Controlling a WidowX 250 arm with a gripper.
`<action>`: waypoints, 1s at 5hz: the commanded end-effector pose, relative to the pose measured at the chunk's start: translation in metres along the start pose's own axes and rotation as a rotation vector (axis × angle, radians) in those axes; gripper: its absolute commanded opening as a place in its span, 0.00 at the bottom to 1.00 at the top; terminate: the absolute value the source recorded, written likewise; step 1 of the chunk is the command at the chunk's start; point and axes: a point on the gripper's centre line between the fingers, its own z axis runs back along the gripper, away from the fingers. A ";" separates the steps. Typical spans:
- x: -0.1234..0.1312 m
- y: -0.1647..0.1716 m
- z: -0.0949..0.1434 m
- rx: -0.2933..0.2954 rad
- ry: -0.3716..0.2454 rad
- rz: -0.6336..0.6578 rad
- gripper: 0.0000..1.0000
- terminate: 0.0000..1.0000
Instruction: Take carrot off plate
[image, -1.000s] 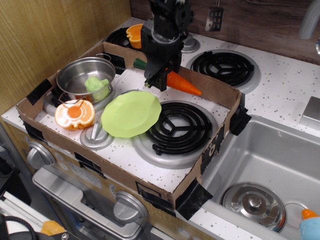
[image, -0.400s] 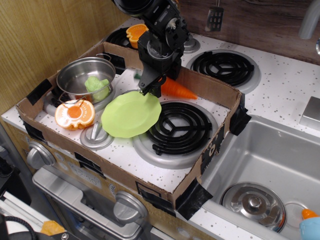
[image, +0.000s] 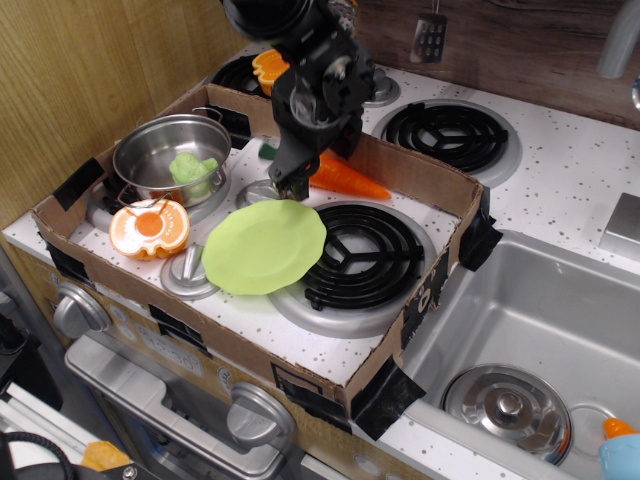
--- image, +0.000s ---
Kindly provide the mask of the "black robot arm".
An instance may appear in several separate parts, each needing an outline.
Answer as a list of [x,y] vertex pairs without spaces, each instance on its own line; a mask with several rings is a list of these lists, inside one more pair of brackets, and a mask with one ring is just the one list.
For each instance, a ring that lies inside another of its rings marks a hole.
[[226,1],[223,8],[241,35],[289,65],[271,93],[280,144],[269,177],[281,197],[304,200],[321,153],[353,154],[375,93],[374,63],[326,1]]

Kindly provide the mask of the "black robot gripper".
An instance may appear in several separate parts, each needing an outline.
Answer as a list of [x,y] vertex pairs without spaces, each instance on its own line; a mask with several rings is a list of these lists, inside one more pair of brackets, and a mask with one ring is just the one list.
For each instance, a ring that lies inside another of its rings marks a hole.
[[347,64],[310,80],[293,65],[274,85],[273,117],[280,145],[269,169],[281,199],[309,198],[309,178],[327,149],[349,159],[362,132],[363,103],[373,97],[375,67]]

